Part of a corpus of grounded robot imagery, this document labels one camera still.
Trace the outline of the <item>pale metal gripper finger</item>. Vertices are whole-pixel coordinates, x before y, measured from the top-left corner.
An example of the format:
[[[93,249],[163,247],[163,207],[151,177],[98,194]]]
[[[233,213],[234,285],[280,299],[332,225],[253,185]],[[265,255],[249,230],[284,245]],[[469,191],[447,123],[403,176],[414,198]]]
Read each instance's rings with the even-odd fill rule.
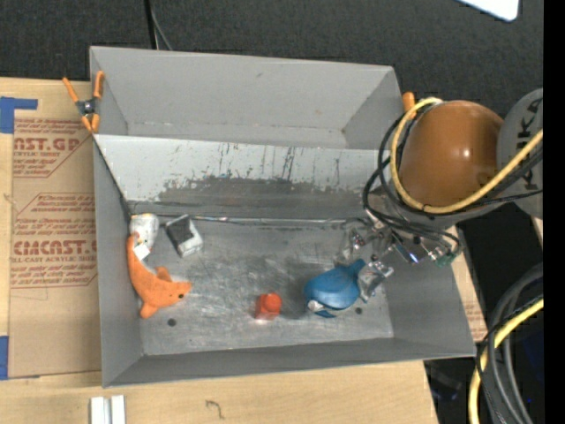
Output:
[[[344,231],[342,241],[335,255],[336,265],[350,265],[362,257],[367,243],[367,230],[350,227]]]
[[[370,261],[366,264],[359,273],[360,298],[367,302],[393,273],[394,269],[382,261]]]

